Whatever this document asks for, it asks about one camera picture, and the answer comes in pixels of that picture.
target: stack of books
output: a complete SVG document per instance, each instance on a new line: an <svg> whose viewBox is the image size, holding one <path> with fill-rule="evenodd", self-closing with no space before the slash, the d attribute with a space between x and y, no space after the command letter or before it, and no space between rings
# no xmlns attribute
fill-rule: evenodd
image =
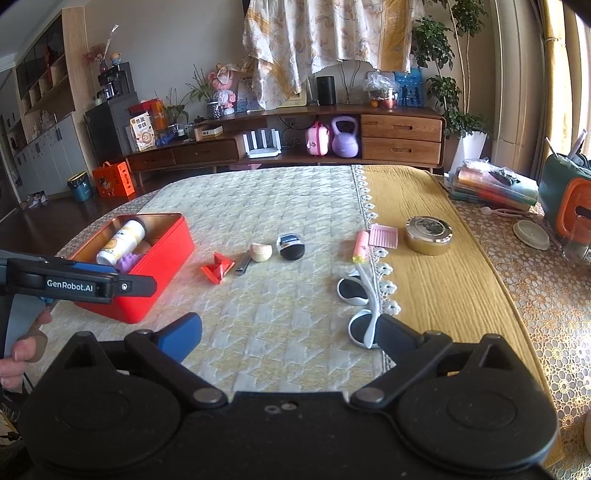
<svg viewBox="0 0 591 480"><path fill-rule="evenodd" d="M538 202L535 180L485 161L466 160L450 178L450 185L453 199L497 208L528 212Z"/></svg>

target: yellow tablecloth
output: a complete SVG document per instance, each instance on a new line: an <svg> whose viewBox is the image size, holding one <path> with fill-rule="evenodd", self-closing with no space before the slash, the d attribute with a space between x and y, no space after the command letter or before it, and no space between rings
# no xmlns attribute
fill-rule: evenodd
<svg viewBox="0 0 591 480"><path fill-rule="evenodd" d="M445 255L418 254L402 239L390 252L387 260L394 272L388 279L398 286L394 297L402 307L397 318L418 332L446 332L456 342L479 342L485 333L500 333L551 396L511 296L438 182L411 167L370 166L365 176L381 225L397 227L402 234L407 219L430 215L453 229L452 247ZM558 440L547 465L562 457Z"/></svg>

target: small vase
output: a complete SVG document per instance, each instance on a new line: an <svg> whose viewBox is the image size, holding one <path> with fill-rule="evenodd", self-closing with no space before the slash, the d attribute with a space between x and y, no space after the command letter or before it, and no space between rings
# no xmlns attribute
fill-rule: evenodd
<svg viewBox="0 0 591 480"><path fill-rule="evenodd" d="M217 102L207 103L207 118L209 120L217 120L221 118L223 114L222 106Z"/></svg>

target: wooden tv cabinet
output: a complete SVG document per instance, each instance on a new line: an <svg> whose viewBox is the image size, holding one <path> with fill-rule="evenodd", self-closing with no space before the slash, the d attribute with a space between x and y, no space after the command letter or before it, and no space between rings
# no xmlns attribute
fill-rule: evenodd
<svg viewBox="0 0 591 480"><path fill-rule="evenodd" d="M317 117L328 124L336 115L359 120L359 155L341 158L332 153L324 157L308 155L305 145L284 148L277 157L250 159L246 156L242 133L266 128L276 116ZM269 166L325 164L392 164L422 168L443 165L445 120L429 108L401 107L392 110L366 105L287 107L275 110L235 113L205 124L223 125L224 133L199 142L174 142L131 154L127 163L131 173L262 163Z"/></svg>

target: human hand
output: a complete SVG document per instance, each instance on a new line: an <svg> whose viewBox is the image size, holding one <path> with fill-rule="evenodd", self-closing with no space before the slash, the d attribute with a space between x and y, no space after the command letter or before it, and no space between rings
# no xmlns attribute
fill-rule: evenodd
<svg viewBox="0 0 591 480"><path fill-rule="evenodd" d="M45 352L47 337L38 329L51 321L51 313L43 310L33 323L26 338L14 342L12 356L0 359L0 383L3 388L11 390L22 383L22 375L27 363L38 361Z"/></svg>

